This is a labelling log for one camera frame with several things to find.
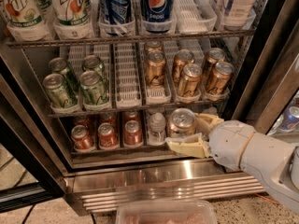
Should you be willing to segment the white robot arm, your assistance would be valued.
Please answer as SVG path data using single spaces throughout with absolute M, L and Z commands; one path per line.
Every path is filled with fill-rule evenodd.
M 166 143 L 178 154 L 211 157 L 232 171 L 256 178 L 265 191 L 299 213 L 298 147 L 238 120 L 177 109 L 167 122 Z

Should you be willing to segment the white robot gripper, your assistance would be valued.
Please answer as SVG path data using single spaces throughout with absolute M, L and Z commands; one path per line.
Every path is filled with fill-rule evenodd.
M 229 169 L 238 169 L 242 154 L 255 134 L 255 129 L 238 120 L 224 121 L 217 115 L 195 113 L 197 127 L 209 134 L 209 143 L 196 133 L 186 137 L 167 137 L 169 148 L 180 155 L 208 158 L 211 154 L 217 164 Z

